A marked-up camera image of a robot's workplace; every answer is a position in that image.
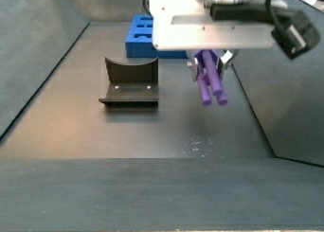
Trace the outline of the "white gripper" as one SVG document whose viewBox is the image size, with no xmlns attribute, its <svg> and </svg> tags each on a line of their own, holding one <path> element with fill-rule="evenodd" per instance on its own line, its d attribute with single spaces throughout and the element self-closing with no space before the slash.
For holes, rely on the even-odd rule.
<svg viewBox="0 0 324 232">
<path fill-rule="evenodd" d="M 189 49 L 232 49 L 220 57 L 221 69 L 232 64 L 240 50 L 268 48 L 275 40 L 271 37 L 272 25 L 255 22 L 214 21 L 210 16 L 213 4 L 257 4 L 264 0 L 149 0 L 153 17 L 153 46 L 158 50 L 188 50 L 188 67 L 193 80 L 197 80 L 197 52 Z"/>
</svg>

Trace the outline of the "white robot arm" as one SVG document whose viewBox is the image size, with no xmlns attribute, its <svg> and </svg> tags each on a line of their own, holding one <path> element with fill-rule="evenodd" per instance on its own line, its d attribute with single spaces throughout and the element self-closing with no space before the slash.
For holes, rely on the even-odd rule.
<svg viewBox="0 0 324 232">
<path fill-rule="evenodd" d="M 272 47 L 275 24 L 292 16 L 285 0 L 145 0 L 145 5 L 157 49 L 216 49 L 228 61 L 241 49 Z"/>
</svg>

